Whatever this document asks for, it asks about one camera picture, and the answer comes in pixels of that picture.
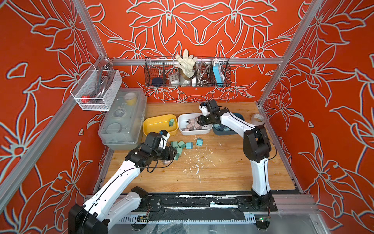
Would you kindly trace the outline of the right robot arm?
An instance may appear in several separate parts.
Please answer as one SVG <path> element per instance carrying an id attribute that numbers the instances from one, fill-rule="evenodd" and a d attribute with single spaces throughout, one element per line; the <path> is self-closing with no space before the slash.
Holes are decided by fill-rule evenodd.
<path id="1" fill-rule="evenodd" d="M 268 179 L 268 161 L 272 148 L 265 127 L 245 122 L 227 108 L 218 106 L 215 100 L 202 102 L 199 109 L 202 112 L 198 117 L 200 125 L 222 124 L 242 137 L 244 155 L 251 163 L 252 207 L 259 210 L 268 206 L 272 198 Z"/>

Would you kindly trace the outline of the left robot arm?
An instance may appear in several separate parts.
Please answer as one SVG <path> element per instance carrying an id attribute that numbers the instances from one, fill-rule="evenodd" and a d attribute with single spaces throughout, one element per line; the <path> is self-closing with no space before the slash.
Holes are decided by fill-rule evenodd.
<path id="1" fill-rule="evenodd" d="M 168 142 L 166 130 L 150 132 L 145 142 L 130 150 L 109 181 L 83 205 L 75 204 L 68 215 L 69 234 L 106 234 L 128 213 L 139 208 L 148 193 L 134 187 L 124 198 L 121 193 L 143 170 L 159 161 L 172 162 L 177 150 Z"/>

